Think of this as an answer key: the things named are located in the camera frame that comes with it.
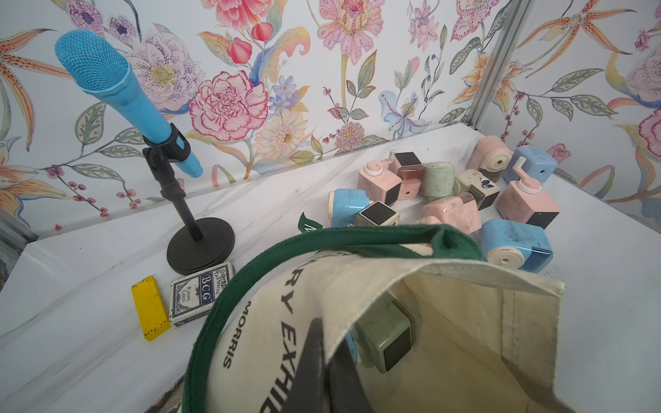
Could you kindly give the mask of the cream green tote bag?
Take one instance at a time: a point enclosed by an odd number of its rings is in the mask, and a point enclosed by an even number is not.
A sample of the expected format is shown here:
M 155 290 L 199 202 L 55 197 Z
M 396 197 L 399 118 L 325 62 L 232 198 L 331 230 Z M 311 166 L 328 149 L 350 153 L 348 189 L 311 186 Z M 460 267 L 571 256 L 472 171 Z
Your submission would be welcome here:
M 282 412 L 311 321 L 328 364 L 344 336 L 373 412 L 568 412 L 554 391 L 558 280 L 483 260 L 449 225 L 330 228 L 286 239 L 222 291 L 184 377 L 183 412 Z M 413 346 L 388 373 L 354 324 L 389 293 L 412 318 Z

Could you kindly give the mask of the pink square pencil sharpener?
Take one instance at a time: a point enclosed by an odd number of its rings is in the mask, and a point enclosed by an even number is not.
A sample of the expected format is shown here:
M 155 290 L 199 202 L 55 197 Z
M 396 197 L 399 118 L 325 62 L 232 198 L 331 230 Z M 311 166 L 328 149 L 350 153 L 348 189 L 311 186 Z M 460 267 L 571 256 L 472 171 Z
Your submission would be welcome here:
M 482 228 L 477 202 L 468 193 L 444 197 L 425 205 L 423 218 L 414 221 L 413 224 L 451 225 L 468 235 Z

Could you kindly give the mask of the cream pencil sharpener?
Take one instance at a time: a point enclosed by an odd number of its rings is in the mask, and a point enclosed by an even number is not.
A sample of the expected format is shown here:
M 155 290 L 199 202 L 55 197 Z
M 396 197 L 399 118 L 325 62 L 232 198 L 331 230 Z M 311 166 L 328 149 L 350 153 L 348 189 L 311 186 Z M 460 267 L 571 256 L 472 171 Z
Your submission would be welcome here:
M 492 206 L 500 192 L 501 187 L 478 170 L 464 170 L 454 177 L 453 194 L 471 194 L 479 211 Z

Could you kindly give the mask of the pink lever pencil sharpener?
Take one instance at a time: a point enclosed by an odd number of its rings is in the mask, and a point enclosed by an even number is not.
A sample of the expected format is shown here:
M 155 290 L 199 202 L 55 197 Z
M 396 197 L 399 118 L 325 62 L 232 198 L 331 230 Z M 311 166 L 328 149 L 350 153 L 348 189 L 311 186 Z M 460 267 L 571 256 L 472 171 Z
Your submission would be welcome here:
M 546 229 L 558 217 L 560 207 L 542 184 L 523 170 L 525 162 L 525 157 L 516 160 L 513 171 L 519 179 L 508 184 L 497 199 L 496 208 L 506 220 Z

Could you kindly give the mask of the blue cube pencil sharpener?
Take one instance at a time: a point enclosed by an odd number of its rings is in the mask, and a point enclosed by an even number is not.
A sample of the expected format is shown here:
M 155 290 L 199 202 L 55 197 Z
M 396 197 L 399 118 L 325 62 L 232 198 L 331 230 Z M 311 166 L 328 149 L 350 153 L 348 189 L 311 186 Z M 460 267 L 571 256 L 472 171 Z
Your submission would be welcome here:
M 547 182 L 558 166 L 558 162 L 540 148 L 535 146 L 520 146 L 513 152 L 511 161 L 502 176 L 502 179 L 506 182 L 519 179 L 519 175 L 514 172 L 513 168 L 516 161 L 521 157 L 526 158 L 522 166 L 523 171 L 541 184 Z

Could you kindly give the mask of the blue round-front pencil sharpener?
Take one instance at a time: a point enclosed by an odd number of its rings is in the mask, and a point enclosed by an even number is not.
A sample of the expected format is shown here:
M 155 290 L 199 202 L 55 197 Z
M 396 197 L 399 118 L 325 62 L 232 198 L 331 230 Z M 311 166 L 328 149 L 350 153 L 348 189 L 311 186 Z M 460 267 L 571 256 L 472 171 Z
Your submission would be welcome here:
M 490 220 L 480 229 L 483 257 L 495 266 L 541 272 L 554 253 L 541 227 L 510 220 Z

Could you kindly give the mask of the large pink pencil sharpener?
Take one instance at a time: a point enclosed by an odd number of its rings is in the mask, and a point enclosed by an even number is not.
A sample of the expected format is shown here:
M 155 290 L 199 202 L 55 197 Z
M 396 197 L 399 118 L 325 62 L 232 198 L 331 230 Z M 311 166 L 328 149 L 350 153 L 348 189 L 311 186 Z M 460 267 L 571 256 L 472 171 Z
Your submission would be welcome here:
M 392 159 L 372 161 L 360 170 L 357 188 L 363 190 L 370 201 L 392 206 L 399 199 L 402 179 L 389 170 Z

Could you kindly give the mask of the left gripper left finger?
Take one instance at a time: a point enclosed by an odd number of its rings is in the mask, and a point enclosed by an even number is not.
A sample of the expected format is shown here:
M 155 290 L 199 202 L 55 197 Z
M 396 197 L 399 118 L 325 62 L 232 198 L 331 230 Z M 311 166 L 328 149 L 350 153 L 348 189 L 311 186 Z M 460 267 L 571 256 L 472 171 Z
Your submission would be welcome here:
M 309 326 L 292 389 L 282 408 L 284 413 L 323 412 L 325 406 L 325 352 L 323 320 Z

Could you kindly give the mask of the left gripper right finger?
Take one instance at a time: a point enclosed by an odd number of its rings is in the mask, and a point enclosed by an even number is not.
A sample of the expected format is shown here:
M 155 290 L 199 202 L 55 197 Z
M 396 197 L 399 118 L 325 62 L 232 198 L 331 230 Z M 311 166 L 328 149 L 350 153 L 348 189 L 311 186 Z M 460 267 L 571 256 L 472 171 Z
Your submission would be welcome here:
M 349 331 L 328 364 L 330 412 L 373 412 L 356 370 L 356 343 Z

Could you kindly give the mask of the small pink pencil sharpener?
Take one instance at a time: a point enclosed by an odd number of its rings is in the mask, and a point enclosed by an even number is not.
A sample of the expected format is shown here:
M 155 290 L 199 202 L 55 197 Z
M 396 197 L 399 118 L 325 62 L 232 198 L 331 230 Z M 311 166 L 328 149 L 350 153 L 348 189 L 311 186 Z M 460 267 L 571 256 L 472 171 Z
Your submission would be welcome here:
M 422 186 L 423 164 L 413 151 L 390 151 L 388 169 L 401 179 L 399 201 L 411 200 L 418 196 Z

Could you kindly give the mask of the pink round pencil sharpener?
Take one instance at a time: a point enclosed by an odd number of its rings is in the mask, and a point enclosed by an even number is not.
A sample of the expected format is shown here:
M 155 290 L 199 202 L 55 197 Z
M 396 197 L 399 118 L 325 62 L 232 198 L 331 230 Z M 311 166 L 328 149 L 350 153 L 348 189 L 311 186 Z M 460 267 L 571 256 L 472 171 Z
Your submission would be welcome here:
M 478 139 L 466 168 L 478 170 L 493 182 L 498 182 L 511 162 L 513 151 L 497 136 Z

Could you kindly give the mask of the mint green pencil sharpener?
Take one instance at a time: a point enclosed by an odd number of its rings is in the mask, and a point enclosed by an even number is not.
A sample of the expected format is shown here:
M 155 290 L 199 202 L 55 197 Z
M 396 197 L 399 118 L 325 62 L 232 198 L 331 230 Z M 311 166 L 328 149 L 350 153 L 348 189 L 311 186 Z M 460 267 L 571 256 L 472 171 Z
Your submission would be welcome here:
M 420 192 L 430 201 L 453 194 L 455 167 L 449 162 L 431 162 L 423 165 Z

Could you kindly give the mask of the pale green cube sharpener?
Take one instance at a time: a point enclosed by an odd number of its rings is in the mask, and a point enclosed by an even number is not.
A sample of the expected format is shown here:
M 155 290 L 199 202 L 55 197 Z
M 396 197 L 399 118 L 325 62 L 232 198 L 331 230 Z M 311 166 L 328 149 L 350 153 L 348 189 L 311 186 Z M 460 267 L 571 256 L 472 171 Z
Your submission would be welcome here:
M 356 226 L 394 226 L 399 223 L 400 215 L 386 204 L 376 201 L 356 215 Z

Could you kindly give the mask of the light blue pencil sharpener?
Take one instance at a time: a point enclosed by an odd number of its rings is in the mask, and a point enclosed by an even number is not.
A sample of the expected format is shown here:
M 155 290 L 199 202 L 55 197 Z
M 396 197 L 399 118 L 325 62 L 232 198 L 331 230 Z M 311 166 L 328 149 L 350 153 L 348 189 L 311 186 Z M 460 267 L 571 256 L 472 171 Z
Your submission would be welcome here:
M 333 228 L 354 225 L 358 213 L 370 206 L 370 199 L 361 189 L 336 189 L 328 198 L 328 218 Z

